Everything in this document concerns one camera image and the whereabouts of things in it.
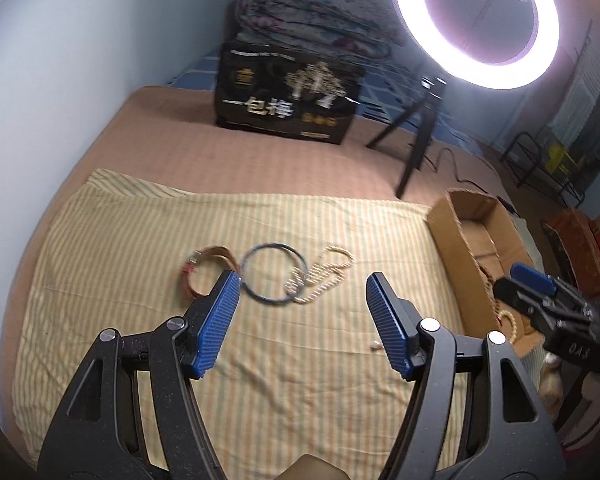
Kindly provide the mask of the black metal rack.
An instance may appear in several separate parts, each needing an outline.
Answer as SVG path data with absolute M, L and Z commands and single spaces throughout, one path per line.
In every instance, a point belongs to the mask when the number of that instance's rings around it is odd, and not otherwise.
M 585 192 L 576 185 L 576 170 L 565 166 L 567 155 L 553 170 L 548 169 L 550 152 L 543 148 L 528 131 L 513 136 L 500 162 L 514 179 L 516 188 L 531 188 L 563 207 L 579 207 Z

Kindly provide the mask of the striped yellow cloth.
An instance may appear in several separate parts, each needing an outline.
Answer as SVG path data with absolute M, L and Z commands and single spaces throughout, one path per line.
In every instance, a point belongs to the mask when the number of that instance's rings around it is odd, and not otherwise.
M 215 366 L 194 385 L 216 454 L 232 479 L 273 478 L 303 454 L 376 478 L 412 387 L 370 346 L 366 278 L 385 274 L 421 315 L 462 327 L 427 212 L 394 200 L 193 194 L 94 171 L 56 214 L 35 265 L 17 359 L 20 424 L 43 443 L 101 330 L 140 333 L 183 313 L 181 270 L 195 249 L 244 256 L 284 243 L 306 259 L 306 289 L 281 307 L 242 295 Z M 300 264 L 265 249 L 246 278 L 280 298 Z

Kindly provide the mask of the black printed gift bag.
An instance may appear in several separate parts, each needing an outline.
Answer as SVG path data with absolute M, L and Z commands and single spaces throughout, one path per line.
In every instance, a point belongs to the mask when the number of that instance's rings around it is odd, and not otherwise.
M 237 40 L 222 44 L 218 126 L 339 145 L 360 105 L 362 67 Z

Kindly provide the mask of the folded floral quilt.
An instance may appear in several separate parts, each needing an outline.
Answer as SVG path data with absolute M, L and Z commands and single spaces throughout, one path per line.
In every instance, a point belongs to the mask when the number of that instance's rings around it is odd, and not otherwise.
M 396 11 L 374 0 L 237 0 L 238 38 L 346 61 L 385 61 L 406 44 Z

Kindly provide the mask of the red brown strap watch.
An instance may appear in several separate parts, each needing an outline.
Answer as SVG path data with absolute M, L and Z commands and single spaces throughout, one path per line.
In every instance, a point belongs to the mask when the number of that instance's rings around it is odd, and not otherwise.
M 208 266 L 218 266 L 221 271 L 240 272 L 237 259 L 227 247 L 215 245 L 195 249 L 188 256 L 181 270 L 183 286 L 190 298 L 198 299 L 207 296 L 206 292 L 196 289 L 196 285 L 198 284 L 198 275 Z

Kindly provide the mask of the black tripod stand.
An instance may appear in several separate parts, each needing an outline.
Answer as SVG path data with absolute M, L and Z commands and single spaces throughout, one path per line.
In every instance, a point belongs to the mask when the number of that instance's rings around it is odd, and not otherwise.
M 425 158 L 432 133 L 434 132 L 440 104 L 445 94 L 446 81 L 441 77 L 434 77 L 434 79 L 424 77 L 422 78 L 422 86 L 426 90 L 425 94 L 418 101 L 410 104 L 390 125 L 366 144 L 366 148 L 374 150 L 393 131 L 401 128 L 407 119 L 410 119 L 415 114 L 420 115 L 420 124 L 416 130 L 411 154 L 406 160 L 401 179 L 394 190 L 394 196 L 398 200 L 402 198 L 413 172 L 419 170 L 420 166 L 422 166 L 422 161 Z

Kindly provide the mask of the blue thin bangle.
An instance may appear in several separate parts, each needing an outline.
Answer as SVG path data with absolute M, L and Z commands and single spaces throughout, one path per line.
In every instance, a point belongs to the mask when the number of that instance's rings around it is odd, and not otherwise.
M 284 292 L 283 297 L 270 298 L 257 294 L 248 283 L 246 278 L 247 266 L 250 259 L 257 255 L 258 252 L 262 252 L 262 250 L 265 249 L 275 249 L 279 250 L 280 252 L 286 252 L 288 255 L 294 256 L 294 258 L 296 258 L 297 262 L 300 264 L 300 278 L 298 278 L 296 284 L 291 287 L 291 292 Z M 309 276 L 309 266 L 306 263 L 306 259 L 300 254 L 300 252 L 288 244 L 277 242 L 264 243 L 251 247 L 242 257 L 242 260 L 240 260 L 239 269 L 240 284 L 242 284 L 242 288 L 245 289 L 247 295 L 253 300 L 260 302 L 260 304 L 266 304 L 267 306 L 273 307 L 286 306 L 286 304 L 291 304 L 294 302 L 294 300 L 299 299 L 301 293 L 306 289 L 306 281 L 308 280 Z

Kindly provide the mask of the brown cardboard box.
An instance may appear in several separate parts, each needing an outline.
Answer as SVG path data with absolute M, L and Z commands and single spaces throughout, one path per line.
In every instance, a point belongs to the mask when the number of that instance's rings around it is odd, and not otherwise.
M 426 223 L 452 285 L 468 336 L 500 330 L 523 358 L 543 336 L 528 318 L 493 296 L 498 278 L 514 263 L 533 261 L 505 207 L 493 196 L 450 188 L 432 206 Z

